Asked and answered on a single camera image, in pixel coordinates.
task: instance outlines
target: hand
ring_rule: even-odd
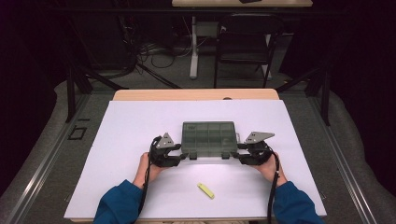
[[[252,165],[251,167],[255,168],[260,173],[262,173],[262,176],[264,176],[265,179],[267,179],[270,182],[273,182],[274,174],[276,172],[276,162],[274,155],[271,155],[270,159],[268,159],[267,162],[261,164],[260,166]],[[282,165],[280,164],[280,160],[279,160],[279,178],[277,179],[276,186],[279,187],[286,182],[288,182],[288,180],[286,179],[285,174],[283,173]]]
[[[134,182],[132,182],[134,185],[136,185],[140,189],[142,189],[143,185],[145,184],[145,176],[146,176],[146,170],[148,169],[148,166],[149,166],[149,153],[145,152],[140,157],[139,167],[137,168]],[[148,182],[151,182],[155,178],[157,178],[157,176],[160,174],[160,172],[165,169],[167,169],[167,167],[158,167],[154,164],[151,164],[150,168],[149,168],[149,181]]]

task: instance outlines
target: yellow eraser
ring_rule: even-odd
[[[215,198],[215,194],[205,185],[198,183],[198,188],[200,188],[210,199]]]

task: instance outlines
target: blue sleeve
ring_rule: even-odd
[[[324,223],[309,196],[290,181],[276,188],[274,214],[278,223]]]
[[[133,223],[137,220],[142,190],[124,180],[100,200],[93,223]]]

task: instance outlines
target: desk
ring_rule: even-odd
[[[221,100],[224,97],[233,100]],[[183,121],[204,120],[234,121],[242,139],[252,131],[275,133],[266,142],[281,156],[289,180],[311,197],[320,216],[326,216],[287,109],[276,92],[218,89],[118,91],[64,217],[92,220],[102,195],[123,179],[134,178],[140,155],[149,150],[153,137],[169,133],[180,143]],[[213,190],[214,200],[197,188],[198,182]],[[139,220],[264,219],[270,188],[260,173],[234,158],[186,159],[150,184],[145,202],[149,209],[143,209]]]
[[[260,2],[242,4],[239,0],[173,0],[173,7],[311,7],[311,0],[261,0]],[[190,78],[197,78],[198,69],[198,49],[196,35],[196,18],[192,17],[192,55]]]

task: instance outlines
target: white table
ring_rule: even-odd
[[[207,98],[205,95],[208,93],[213,95],[213,92],[222,91],[165,91],[176,99],[177,92],[186,93],[181,101],[141,101],[137,97],[137,101],[110,102],[64,217],[73,221],[92,220],[100,198],[110,188],[124,179],[133,180],[140,155],[149,150],[154,137],[169,133],[176,143],[180,143],[183,121],[226,120],[234,122],[242,140],[252,131],[275,133],[276,136],[266,142],[279,153],[285,175],[310,196],[317,213],[326,216],[283,101],[202,100]],[[253,98],[258,97],[259,91],[252,91],[256,92]],[[138,94],[149,92],[137,91]],[[186,95],[193,96],[192,93],[199,92],[203,93],[203,96],[198,96],[199,99],[183,100],[189,99]],[[215,199],[210,200],[197,188],[199,182],[215,193]],[[270,188],[270,183],[260,173],[240,164],[239,160],[186,159],[178,167],[164,171],[150,184],[146,209],[143,209],[139,219],[263,219],[266,218]]]

